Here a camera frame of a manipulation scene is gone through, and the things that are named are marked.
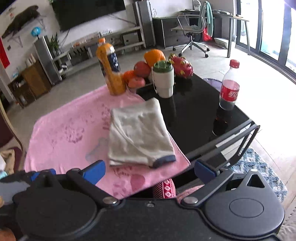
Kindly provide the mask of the dark drawer cabinet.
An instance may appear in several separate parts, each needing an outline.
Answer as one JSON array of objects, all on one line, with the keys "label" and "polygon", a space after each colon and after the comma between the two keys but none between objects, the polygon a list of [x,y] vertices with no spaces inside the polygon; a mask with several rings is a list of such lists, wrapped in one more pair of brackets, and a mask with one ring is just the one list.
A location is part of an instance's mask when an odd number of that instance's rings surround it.
[{"label": "dark drawer cabinet", "polygon": [[[197,25],[197,19],[190,18],[187,20],[190,25]],[[156,40],[156,45],[163,47],[165,49],[172,48],[173,51],[178,47],[185,47],[189,43],[189,37],[184,36],[182,31],[171,31],[172,28],[177,27],[178,20],[177,16],[154,18],[152,19],[154,27],[154,37]]]}]

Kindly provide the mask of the silver tall speaker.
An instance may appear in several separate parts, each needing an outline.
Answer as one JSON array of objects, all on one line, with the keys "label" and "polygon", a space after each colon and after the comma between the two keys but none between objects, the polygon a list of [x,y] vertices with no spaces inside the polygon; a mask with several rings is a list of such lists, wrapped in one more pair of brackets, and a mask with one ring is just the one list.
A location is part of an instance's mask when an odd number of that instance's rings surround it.
[{"label": "silver tall speaker", "polygon": [[49,48],[49,39],[47,35],[39,37],[34,42],[34,48],[36,50],[38,59],[46,73],[51,85],[56,85],[62,81],[62,77],[58,72],[58,68],[53,61],[53,56]]}]

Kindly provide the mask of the wooden chair frame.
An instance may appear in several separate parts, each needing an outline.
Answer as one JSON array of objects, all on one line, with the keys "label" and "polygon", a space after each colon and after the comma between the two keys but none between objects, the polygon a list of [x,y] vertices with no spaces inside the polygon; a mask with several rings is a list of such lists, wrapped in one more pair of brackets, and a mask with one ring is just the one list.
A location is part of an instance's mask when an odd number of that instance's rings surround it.
[{"label": "wooden chair frame", "polygon": [[1,148],[7,145],[12,139],[15,139],[19,145],[19,147],[14,146],[9,148],[15,151],[15,163],[13,170],[18,172],[21,162],[25,157],[26,150],[21,140],[17,137],[1,102]]}]

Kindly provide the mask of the green potted plant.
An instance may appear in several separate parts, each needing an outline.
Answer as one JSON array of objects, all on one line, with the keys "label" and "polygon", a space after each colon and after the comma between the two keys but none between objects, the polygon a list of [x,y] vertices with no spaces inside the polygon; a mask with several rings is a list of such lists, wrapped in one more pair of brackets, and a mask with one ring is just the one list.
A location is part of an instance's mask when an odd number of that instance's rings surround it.
[{"label": "green potted plant", "polygon": [[49,41],[49,49],[54,57],[57,57],[61,54],[57,33],[52,35],[51,40]]}]

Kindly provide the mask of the brown wooden cabinet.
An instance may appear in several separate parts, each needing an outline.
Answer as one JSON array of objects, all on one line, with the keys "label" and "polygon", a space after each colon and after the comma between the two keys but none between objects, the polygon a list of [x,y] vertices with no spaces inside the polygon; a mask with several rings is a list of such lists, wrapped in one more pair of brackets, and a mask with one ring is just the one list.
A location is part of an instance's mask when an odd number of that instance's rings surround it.
[{"label": "brown wooden cabinet", "polygon": [[8,87],[21,108],[24,108],[48,93],[52,85],[39,60],[26,68]]}]

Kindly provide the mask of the pink cartoon towel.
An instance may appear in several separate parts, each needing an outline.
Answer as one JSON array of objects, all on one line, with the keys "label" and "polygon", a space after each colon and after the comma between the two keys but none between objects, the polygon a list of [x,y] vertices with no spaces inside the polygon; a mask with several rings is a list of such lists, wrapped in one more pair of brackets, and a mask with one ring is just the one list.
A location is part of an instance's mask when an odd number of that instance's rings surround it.
[{"label": "pink cartoon towel", "polygon": [[144,102],[127,91],[111,96],[102,86],[41,117],[34,125],[24,169],[54,169],[65,174],[72,168],[84,169],[103,160],[106,174],[96,186],[117,199],[123,199],[171,178],[189,167],[190,162],[172,142],[177,160],[157,169],[131,165],[111,167],[107,157],[110,112]]}]

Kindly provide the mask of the cream white t-shirt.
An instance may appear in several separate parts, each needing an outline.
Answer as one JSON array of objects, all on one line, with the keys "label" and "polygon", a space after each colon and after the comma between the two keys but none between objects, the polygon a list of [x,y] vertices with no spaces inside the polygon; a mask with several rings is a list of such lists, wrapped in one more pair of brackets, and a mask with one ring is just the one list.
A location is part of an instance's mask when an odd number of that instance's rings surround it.
[{"label": "cream white t-shirt", "polygon": [[159,168],[177,159],[156,98],[112,109],[108,146],[110,166]]}]

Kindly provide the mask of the blue globe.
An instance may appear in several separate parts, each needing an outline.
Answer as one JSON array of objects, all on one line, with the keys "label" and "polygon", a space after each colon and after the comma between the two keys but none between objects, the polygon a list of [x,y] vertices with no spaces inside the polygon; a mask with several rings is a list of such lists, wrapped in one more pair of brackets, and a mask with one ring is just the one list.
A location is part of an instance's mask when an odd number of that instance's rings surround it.
[{"label": "blue globe", "polygon": [[34,27],[31,31],[31,35],[34,38],[38,38],[39,39],[39,35],[41,34],[41,28],[40,27]]}]

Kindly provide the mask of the red apple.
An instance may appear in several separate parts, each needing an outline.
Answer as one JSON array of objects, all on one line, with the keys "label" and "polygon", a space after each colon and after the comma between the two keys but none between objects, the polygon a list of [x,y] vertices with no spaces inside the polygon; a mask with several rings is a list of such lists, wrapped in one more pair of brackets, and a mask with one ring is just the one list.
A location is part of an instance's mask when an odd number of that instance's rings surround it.
[{"label": "red apple", "polygon": [[135,64],[133,70],[136,76],[142,78],[147,78],[151,73],[151,68],[145,61],[138,61]]}]

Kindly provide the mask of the blue patterned rug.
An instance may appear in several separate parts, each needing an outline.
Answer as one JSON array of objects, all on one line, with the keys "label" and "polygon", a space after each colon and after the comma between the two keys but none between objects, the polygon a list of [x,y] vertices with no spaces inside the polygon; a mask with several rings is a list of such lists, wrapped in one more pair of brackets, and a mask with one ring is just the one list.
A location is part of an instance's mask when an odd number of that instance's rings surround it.
[{"label": "blue patterned rug", "polygon": [[251,169],[256,169],[265,178],[273,192],[281,203],[288,194],[287,187],[283,181],[274,172],[274,170],[265,162],[254,149],[248,148],[242,158],[230,168],[234,173],[246,174]]}]

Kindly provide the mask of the small orange tangerine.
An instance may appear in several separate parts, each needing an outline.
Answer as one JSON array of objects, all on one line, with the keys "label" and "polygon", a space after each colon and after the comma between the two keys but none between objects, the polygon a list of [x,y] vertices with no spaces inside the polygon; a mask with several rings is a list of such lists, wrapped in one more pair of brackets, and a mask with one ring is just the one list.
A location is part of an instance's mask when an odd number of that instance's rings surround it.
[{"label": "small orange tangerine", "polygon": [[128,70],[121,75],[121,79],[128,85],[129,81],[135,78],[134,70]]}]

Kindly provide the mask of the grey tv stand shelf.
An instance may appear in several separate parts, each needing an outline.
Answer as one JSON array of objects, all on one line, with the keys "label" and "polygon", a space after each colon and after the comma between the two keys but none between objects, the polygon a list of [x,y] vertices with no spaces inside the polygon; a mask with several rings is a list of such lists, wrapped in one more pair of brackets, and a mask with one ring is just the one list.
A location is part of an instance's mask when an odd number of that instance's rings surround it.
[{"label": "grey tv stand shelf", "polygon": [[147,46],[141,26],[109,32],[103,36],[96,34],[91,39],[76,42],[62,54],[51,58],[57,76],[63,79],[96,64],[98,62],[96,50],[104,43],[111,44],[116,53]]}]

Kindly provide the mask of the dark seal plush toy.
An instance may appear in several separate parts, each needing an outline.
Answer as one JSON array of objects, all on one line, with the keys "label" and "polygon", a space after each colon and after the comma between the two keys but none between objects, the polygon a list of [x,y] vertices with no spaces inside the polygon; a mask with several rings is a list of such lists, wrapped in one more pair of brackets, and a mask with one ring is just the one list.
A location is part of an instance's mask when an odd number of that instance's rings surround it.
[{"label": "dark seal plush toy", "polygon": [[15,16],[14,20],[9,24],[3,35],[1,36],[3,39],[5,39],[8,35],[13,34],[13,36],[18,33],[22,27],[30,22],[33,19],[36,19],[40,16],[40,13],[38,12],[39,6],[38,5],[32,5],[26,8],[24,11],[19,13]]}]

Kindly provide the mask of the large orange fruit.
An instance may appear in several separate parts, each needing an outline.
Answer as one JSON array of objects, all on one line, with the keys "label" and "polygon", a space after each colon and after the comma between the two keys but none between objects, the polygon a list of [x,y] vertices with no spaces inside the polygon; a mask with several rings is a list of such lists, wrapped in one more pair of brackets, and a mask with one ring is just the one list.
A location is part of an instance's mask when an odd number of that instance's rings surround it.
[{"label": "large orange fruit", "polygon": [[154,64],[158,61],[165,61],[166,57],[163,51],[159,49],[152,49],[144,54],[144,59],[147,65],[152,68],[152,66],[154,66]]}]

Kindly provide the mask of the grey office chair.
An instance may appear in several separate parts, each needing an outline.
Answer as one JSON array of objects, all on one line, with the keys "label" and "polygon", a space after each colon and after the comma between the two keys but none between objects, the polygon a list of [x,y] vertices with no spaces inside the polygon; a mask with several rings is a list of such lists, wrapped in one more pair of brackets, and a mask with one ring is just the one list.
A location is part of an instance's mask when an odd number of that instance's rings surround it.
[{"label": "grey office chair", "polygon": [[[206,17],[206,9],[205,9],[205,1],[201,4],[199,14],[182,14],[177,16],[178,26],[171,29],[171,31],[182,31],[184,36],[189,37],[189,43],[183,47],[181,52],[179,53],[179,57],[183,56],[183,53],[189,48],[193,49],[195,46],[199,50],[201,50],[205,54],[205,58],[208,58],[208,53],[210,49],[204,45],[206,49],[203,49],[197,42],[195,42],[194,35],[202,34],[204,30],[207,30],[207,17]],[[197,19],[197,25],[190,25],[187,21],[190,18]]]}]

